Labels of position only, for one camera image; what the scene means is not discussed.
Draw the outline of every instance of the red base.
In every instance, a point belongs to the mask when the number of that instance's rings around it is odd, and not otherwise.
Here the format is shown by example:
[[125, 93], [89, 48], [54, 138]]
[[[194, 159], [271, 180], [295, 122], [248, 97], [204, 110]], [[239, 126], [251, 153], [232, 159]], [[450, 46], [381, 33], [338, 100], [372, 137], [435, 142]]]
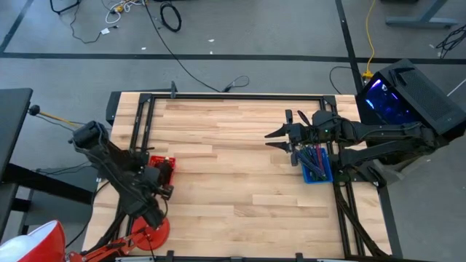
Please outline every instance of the red base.
[[[131, 228], [131, 234], [135, 233], [139, 229], [142, 229], [147, 226], [146, 221], [141, 216], [136, 219], [133, 223], [133, 227]], [[156, 230], [153, 231], [149, 236], [149, 241], [142, 241], [137, 243], [137, 247], [141, 250], [150, 251], [156, 250], [157, 248], [163, 246], [165, 241], [168, 239], [168, 235], [170, 234], [170, 223], [168, 223], [168, 219], [163, 220], [163, 224]]]

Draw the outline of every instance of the wooden tabletop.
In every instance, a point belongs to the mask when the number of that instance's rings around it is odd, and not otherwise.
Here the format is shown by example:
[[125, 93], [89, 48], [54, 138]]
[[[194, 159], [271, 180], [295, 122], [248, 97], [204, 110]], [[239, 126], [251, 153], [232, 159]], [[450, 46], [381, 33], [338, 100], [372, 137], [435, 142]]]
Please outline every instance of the wooden tabletop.
[[[119, 101], [111, 140], [122, 149], [130, 145], [138, 98], [137, 92], [123, 92]], [[337, 95], [336, 101], [340, 116], [359, 121], [354, 96]], [[289, 155], [264, 145], [264, 136], [285, 121], [285, 109], [301, 110], [311, 119], [319, 104], [157, 99], [149, 139], [155, 149], [150, 154], [174, 156], [177, 165], [167, 216], [170, 236], [156, 255], [174, 250], [180, 256], [344, 257], [332, 185], [305, 184], [301, 168], [290, 165]], [[359, 182], [353, 188], [360, 222], [379, 247], [391, 253], [375, 187]], [[113, 221], [117, 203], [118, 193], [111, 186], [96, 196], [84, 250]], [[355, 253], [352, 227], [347, 225]], [[133, 254], [150, 252], [136, 249]]]

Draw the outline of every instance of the blue container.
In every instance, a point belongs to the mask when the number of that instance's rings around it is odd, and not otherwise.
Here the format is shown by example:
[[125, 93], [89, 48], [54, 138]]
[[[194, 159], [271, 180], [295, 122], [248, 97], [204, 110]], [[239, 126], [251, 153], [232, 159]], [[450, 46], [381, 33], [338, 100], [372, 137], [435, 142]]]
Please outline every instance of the blue container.
[[332, 172], [330, 169], [330, 162], [328, 161], [327, 152], [325, 151], [324, 148], [321, 148], [320, 152], [322, 153], [322, 164], [323, 164], [323, 169], [325, 170], [325, 174], [327, 175], [327, 180], [314, 180], [311, 176], [311, 170], [305, 165], [301, 164], [301, 167], [303, 170], [303, 178], [304, 178], [305, 183], [313, 184], [313, 183], [333, 182], [333, 176], [332, 176]]

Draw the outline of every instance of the blue screen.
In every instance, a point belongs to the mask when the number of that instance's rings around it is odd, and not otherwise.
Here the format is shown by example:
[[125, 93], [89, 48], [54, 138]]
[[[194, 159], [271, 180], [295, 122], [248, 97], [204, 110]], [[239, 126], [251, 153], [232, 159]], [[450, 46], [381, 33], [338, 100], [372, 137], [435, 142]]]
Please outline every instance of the blue screen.
[[419, 121], [417, 114], [406, 106], [406, 101], [380, 79], [377, 79], [367, 91], [366, 103], [388, 124]]

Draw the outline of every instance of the yellow cable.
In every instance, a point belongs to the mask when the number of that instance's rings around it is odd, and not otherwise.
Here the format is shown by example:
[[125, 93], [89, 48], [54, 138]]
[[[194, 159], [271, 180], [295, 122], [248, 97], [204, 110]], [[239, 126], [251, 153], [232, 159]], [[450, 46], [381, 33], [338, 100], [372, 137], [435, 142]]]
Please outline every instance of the yellow cable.
[[371, 58], [369, 58], [369, 61], [367, 62], [366, 72], [363, 74], [363, 76], [367, 76], [369, 78], [371, 78], [373, 76], [370, 67], [371, 67], [371, 61], [374, 58], [374, 56], [376, 55], [376, 50], [374, 49], [374, 46], [372, 45], [372, 39], [371, 39], [371, 35], [369, 33], [369, 17], [371, 16], [372, 9], [374, 8], [375, 4], [376, 4], [376, 0], [373, 0], [371, 8], [369, 9], [369, 12], [368, 12], [367, 17], [366, 17], [366, 33], [367, 33], [367, 39], [369, 41], [369, 45], [371, 46], [371, 49], [372, 49], [372, 55], [371, 55]]
[[72, 122], [70, 122], [70, 121], [68, 121], [68, 120], [66, 120], [66, 119], [63, 119], [63, 118], [61, 118], [61, 117], [58, 117], [58, 116], [53, 116], [53, 115], [51, 115], [51, 114], [47, 114], [47, 113], [44, 113], [44, 112], [39, 112], [39, 114], [42, 115], [42, 116], [49, 117], [49, 118], [51, 118], [51, 119], [55, 119], [55, 120], [58, 120], [58, 121], [62, 121], [62, 122], [64, 122], [64, 123], [66, 123], [66, 124], [71, 125], [72, 127], [79, 127], [77, 124], [74, 124], [74, 123], [72, 123]]

